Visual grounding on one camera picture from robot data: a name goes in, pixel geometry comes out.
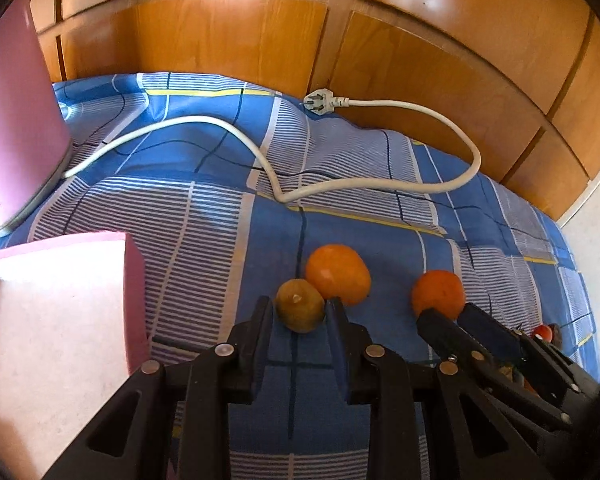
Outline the pink shallow tray box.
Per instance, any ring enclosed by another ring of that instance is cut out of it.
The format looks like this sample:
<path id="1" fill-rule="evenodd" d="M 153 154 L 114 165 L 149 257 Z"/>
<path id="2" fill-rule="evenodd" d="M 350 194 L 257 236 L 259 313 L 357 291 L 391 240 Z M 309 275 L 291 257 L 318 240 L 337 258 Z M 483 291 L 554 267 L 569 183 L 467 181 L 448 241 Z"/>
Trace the pink shallow tray box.
<path id="1" fill-rule="evenodd" d="M 0 250 L 0 464 L 39 479 L 149 358 L 143 256 L 125 232 Z"/>

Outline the large orange fruit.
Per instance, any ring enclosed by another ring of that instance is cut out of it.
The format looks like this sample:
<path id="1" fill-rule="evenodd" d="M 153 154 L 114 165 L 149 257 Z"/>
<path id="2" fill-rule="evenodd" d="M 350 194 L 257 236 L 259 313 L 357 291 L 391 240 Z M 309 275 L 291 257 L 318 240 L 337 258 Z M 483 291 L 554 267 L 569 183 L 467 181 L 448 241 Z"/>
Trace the large orange fruit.
<path id="1" fill-rule="evenodd" d="M 304 276 L 325 300 L 338 297 L 346 307 L 360 304 L 372 287 L 364 260 L 354 249 L 341 244 L 316 248 L 306 260 Z"/>

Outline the yellow-green round fruit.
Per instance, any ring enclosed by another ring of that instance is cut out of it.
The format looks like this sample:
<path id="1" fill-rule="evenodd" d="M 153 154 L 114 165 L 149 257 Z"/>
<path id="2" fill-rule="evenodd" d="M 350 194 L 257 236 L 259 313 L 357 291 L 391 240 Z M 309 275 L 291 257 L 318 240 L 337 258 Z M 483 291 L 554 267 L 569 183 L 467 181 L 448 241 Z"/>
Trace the yellow-green round fruit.
<path id="1" fill-rule="evenodd" d="M 279 321 L 297 334 L 312 332 L 325 316 L 324 298 L 311 283 L 302 278 L 293 278 L 281 284 L 274 306 Z"/>

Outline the blue plaid tablecloth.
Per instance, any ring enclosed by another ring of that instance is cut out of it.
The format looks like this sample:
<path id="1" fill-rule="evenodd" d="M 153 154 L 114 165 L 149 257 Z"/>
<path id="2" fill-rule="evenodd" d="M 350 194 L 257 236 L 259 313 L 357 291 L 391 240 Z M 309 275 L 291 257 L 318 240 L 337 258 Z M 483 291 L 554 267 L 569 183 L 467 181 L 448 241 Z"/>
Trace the blue plaid tablecloth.
<path id="1" fill-rule="evenodd" d="M 351 310 L 404 359 L 436 355 L 408 306 L 419 274 L 455 273 L 467 298 L 517 330 L 565 332 L 566 353 L 600 378 L 583 278 L 557 224 L 483 174 L 456 191 L 422 195 L 338 190 L 283 205 L 248 150 L 212 125 L 230 122 L 268 155 L 285 190 L 359 174 L 436 183 L 462 160 L 392 130 L 316 117 L 290 96 L 220 75 L 111 75 L 54 85 L 74 162 L 0 249 L 59 235 L 129 233 L 145 261 L 151 355 L 185 361 L 223 338 L 261 295 L 298 278 L 325 244 L 364 260 L 372 288 Z"/>

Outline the wooden wall cabinet panels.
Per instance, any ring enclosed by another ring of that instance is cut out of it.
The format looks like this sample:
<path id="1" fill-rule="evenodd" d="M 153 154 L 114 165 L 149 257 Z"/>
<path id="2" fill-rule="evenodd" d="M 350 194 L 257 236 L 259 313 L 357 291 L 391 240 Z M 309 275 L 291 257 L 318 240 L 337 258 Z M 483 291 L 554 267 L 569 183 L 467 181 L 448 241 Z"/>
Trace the wooden wall cabinet panels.
<path id="1" fill-rule="evenodd" d="M 591 0 L 30 0 L 50 76 L 217 73 L 305 96 L 413 101 L 553 218 L 600 184 Z"/>

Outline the small red fruit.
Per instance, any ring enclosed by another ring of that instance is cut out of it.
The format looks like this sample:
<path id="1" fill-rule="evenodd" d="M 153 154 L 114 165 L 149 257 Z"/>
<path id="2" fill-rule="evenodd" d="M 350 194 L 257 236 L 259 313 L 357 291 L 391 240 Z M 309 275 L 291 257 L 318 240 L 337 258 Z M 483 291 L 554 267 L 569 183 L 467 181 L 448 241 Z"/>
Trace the small red fruit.
<path id="1" fill-rule="evenodd" d="M 540 338 L 546 342 L 552 342 L 554 338 L 554 333 L 549 325 L 541 324 L 539 326 L 536 326 L 535 329 L 532 330 L 531 336 L 534 338 Z"/>

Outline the pink electric kettle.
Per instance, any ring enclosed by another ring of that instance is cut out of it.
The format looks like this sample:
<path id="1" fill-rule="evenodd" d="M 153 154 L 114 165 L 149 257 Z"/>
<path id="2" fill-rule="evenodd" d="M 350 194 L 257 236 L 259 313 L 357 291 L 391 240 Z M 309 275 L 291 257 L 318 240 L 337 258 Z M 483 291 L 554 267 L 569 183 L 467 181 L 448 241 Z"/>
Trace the pink electric kettle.
<path id="1" fill-rule="evenodd" d="M 30 0 L 14 0 L 0 18 L 0 237 L 44 200 L 70 155 Z"/>

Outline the small orange tangerine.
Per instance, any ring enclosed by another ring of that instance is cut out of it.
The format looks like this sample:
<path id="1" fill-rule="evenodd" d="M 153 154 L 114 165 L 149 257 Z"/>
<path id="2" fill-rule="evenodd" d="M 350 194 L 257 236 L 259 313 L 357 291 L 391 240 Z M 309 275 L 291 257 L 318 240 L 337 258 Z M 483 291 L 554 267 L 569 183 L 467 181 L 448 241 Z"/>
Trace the small orange tangerine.
<path id="1" fill-rule="evenodd" d="M 414 283 L 411 306 L 416 318 L 425 310 L 434 309 L 456 321 L 466 304 L 463 283 L 453 272 L 430 270 Z"/>

